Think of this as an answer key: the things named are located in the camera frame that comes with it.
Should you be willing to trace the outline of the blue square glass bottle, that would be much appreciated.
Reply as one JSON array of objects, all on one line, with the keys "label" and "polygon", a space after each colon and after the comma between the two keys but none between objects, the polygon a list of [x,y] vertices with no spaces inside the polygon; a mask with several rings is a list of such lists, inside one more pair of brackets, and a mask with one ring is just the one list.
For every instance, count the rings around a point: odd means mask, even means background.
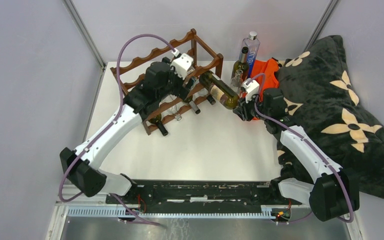
[{"label": "blue square glass bottle", "polygon": [[248,54],[246,57],[246,62],[249,65],[248,77],[251,76],[260,44],[261,42],[258,39],[258,33],[256,31],[251,31],[248,37],[242,40],[241,46],[248,48]]}]

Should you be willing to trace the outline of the small clear glass bottle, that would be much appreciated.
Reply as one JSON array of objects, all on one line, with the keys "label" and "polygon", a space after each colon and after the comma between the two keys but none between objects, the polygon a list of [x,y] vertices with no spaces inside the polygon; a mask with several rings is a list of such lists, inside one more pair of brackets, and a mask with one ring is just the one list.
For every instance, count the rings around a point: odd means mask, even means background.
[{"label": "small clear glass bottle", "polygon": [[242,79],[243,76],[243,71],[241,69],[237,69],[233,77],[231,78],[230,81],[230,88],[237,94],[239,95],[241,93],[241,86],[242,86]]}]

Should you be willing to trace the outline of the tall clear glass bottle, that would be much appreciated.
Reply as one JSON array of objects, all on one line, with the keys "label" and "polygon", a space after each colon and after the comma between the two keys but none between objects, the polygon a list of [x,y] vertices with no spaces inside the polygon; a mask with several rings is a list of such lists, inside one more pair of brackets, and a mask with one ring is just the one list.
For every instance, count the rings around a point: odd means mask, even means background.
[{"label": "tall clear glass bottle", "polygon": [[[174,100],[175,100],[175,96],[173,95],[168,95],[167,97],[165,97],[162,102],[163,103],[167,103],[167,104],[171,104]],[[174,115],[174,118],[176,121],[180,121],[182,119],[182,116],[179,114],[179,109],[177,107],[176,104],[174,104],[173,106],[169,107],[167,110],[166,110],[166,113],[168,115]]]}]

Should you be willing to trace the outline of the clear square bottle black cap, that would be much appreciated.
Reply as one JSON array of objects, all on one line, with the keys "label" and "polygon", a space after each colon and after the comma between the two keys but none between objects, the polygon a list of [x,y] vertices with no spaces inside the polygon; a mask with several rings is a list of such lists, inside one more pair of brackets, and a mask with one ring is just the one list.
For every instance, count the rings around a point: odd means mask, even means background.
[{"label": "clear square bottle black cap", "polygon": [[[193,85],[191,87],[191,90],[193,90],[200,82],[199,82],[199,79],[196,76],[192,76],[190,78],[190,80],[193,81]],[[209,94],[208,90],[206,88],[204,88],[204,87],[201,90],[197,91],[194,95],[196,97],[205,97],[206,100],[211,105],[215,105],[216,104],[216,100]]]}]

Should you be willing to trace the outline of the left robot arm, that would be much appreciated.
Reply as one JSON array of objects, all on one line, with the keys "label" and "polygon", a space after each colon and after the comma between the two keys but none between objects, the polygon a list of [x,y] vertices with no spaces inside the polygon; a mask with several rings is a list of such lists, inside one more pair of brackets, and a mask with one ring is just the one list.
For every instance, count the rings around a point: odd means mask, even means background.
[{"label": "left robot arm", "polygon": [[185,58],[151,63],[143,79],[127,94],[120,95],[119,107],[96,133],[75,149],[66,147],[60,152],[63,179],[77,187],[77,197],[93,197],[102,192],[116,194],[125,204],[136,200],[137,190],[127,176],[105,172],[100,167],[113,148],[146,121],[163,99],[169,95],[185,99],[189,95],[193,81],[184,81],[193,70],[193,61]]}]

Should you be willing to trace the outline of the dark wine bottle silver neck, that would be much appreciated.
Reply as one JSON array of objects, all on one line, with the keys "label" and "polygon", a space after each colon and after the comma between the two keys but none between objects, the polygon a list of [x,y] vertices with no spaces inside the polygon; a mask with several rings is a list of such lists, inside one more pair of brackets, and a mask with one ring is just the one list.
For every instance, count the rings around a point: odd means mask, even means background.
[{"label": "dark wine bottle silver neck", "polygon": [[242,70],[241,79],[244,81],[248,78],[248,73],[250,66],[247,62],[249,48],[247,46],[242,47],[239,59],[234,63],[231,77],[233,78],[236,75],[237,70]]}]

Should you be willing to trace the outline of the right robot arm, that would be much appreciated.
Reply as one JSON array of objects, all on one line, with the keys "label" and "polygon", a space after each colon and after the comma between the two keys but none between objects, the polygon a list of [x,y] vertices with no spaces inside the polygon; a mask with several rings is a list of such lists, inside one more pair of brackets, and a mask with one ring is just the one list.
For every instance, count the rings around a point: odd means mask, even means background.
[{"label": "right robot arm", "polygon": [[234,113],[243,121],[263,120],[267,131],[286,147],[304,167],[312,182],[293,176],[273,180],[269,199],[282,204],[287,199],[308,205],[322,221],[334,218],[352,223],[360,208],[359,180],[351,168],[344,168],[328,157],[288,113],[288,105],[278,88],[267,88],[260,96],[255,89],[241,87],[242,96]]}]

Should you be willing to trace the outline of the dark wine bottle brown label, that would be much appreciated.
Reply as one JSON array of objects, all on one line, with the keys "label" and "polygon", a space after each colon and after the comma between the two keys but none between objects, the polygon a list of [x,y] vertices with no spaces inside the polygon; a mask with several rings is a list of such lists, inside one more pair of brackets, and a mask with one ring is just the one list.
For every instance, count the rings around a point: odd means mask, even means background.
[{"label": "dark wine bottle brown label", "polygon": [[212,71],[202,73],[199,76],[199,82],[226,109],[234,110],[238,106],[238,94]]}]

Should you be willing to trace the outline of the dark green wine bottle labelled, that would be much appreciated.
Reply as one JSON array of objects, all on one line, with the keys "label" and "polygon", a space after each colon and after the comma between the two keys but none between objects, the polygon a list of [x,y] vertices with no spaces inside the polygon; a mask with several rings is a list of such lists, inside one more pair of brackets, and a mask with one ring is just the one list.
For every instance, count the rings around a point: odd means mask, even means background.
[{"label": "dark green wine bottle labelled", "polygon": [[162,119],[163,119],[163,117],[162,117],[162,114],[160,113],[160,114],[156,115],[155,117],[150,118],[148,120],[148,122],[155,125],[158,128],[158,130],[160,131],[160,133],[165,137],[169,134],[169,132],[164,127]]}]

